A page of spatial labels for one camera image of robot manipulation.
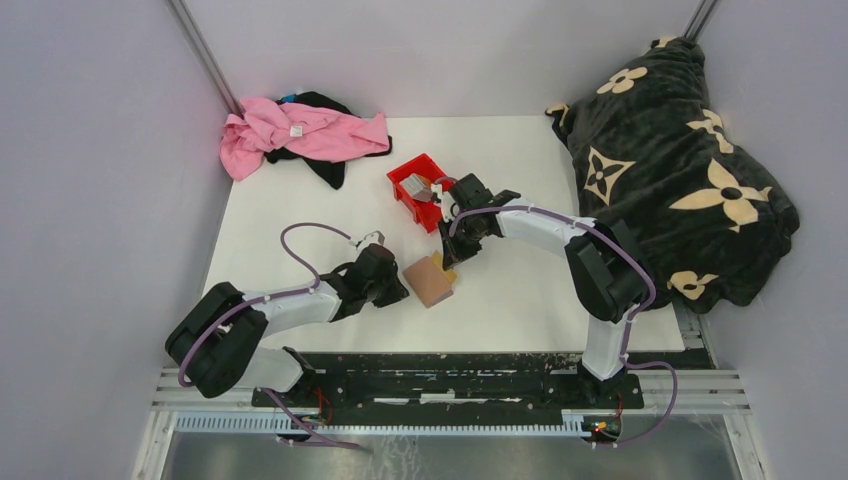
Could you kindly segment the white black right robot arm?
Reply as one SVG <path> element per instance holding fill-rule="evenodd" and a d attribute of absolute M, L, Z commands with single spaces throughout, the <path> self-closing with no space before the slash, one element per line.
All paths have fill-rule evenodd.
<path fill-rule="evenodd" d="M 443 269 L 473 258 L 487 237 L 523 241 L 567 260 L 576 296 L 590 318 L 578 396 L 591 408 L 612 401 L 618 393 L 615 377 L 626 369 L 631 325 L 656 297 L 626 223 L 561 214 L 511 190 L 493 194 L 473 174 L 458 181 L 440 178 L 430 190 L 441 213 Z"/>

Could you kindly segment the red plastic bin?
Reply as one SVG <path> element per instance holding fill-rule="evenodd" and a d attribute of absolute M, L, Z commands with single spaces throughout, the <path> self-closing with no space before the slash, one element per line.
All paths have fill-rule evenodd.
<path fill-rule="evenodd" d="M 447 176 L 426 153 L 396 167 L 386 174 L 393 188 L 394 198 L 412 214 L 414 222 L 427 233 L 437 230 L 443 218 L 441 206 L 433 200 L 433 188 L 439 186 L 446 192 L 456 179 Z"/>

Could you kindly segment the tan leather card holder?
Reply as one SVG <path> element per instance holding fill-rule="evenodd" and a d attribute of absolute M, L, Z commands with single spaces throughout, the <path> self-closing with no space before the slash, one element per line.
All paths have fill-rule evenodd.
<path fill-rule="evenodd" d="M 403 276 L 425 308 L 431 308 L 453 295 L 457 275 L 443 268 L 443 259 L 435 254 L 423 257 L 407 267 Z"/>

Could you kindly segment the yellow credit card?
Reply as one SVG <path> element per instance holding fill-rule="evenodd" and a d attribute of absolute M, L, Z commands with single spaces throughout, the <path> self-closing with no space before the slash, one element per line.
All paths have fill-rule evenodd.
<path fill-rule="evenodd" d="M 458 275 L 453 269 L 444 267 L 444 258 L 442 253 L 440 251 L 434 251 L 430 258 L 446 281 L 453 285 L 456 282 Z"/>

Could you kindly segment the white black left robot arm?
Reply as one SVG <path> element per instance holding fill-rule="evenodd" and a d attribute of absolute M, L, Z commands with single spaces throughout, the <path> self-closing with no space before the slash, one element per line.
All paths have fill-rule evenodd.
<path fill-rule="evenodd" d="M 171 332 L 165 351 L 180 368 L 180 384 L 205 398 L 236 386 L 270 388 L 299 407 L 315 391 L 312 367 L 293 348 L 268 349 L 261 341 L 346 319 L 367 304 L 384 308 L 408 295 L 393 253 L 370 243 L 354 261 L 319 275 L 314 285 L 263 294 L 242 292 L 229 282 L 214 285 Z"/>

